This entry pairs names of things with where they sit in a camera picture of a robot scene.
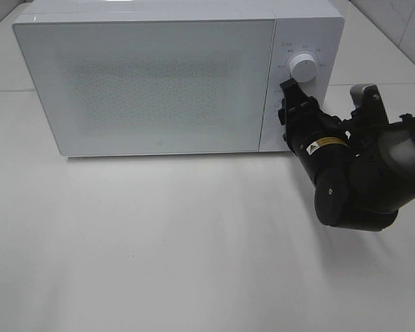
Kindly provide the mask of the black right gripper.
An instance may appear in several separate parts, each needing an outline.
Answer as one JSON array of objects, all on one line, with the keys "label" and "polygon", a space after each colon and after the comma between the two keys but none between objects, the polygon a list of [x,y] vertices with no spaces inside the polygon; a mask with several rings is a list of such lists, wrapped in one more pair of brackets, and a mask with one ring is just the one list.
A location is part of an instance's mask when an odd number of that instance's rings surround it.
[{"label": "black right gripper", "polygon": [[376,84],[351,87],[355,109],[348,120],[323,112],[294,79],[280,87],[284,97],[278,118],[286,126],[284,139],[314,186],[367,187],[391,174],[376,146],[389,124]]}]

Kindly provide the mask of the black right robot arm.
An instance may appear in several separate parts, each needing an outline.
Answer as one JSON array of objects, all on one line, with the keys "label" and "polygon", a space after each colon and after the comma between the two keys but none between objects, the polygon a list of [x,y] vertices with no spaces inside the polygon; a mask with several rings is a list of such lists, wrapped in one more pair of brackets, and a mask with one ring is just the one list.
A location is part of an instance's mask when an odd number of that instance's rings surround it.
[{"label": "black right robot arm", "polygon": [[323,225],[379,232],[415,199],[415,115],[390,122],[374,84],[350,90],[348,120],[321,110],[295,80],[281,84],[284,140],[312,181]]}]

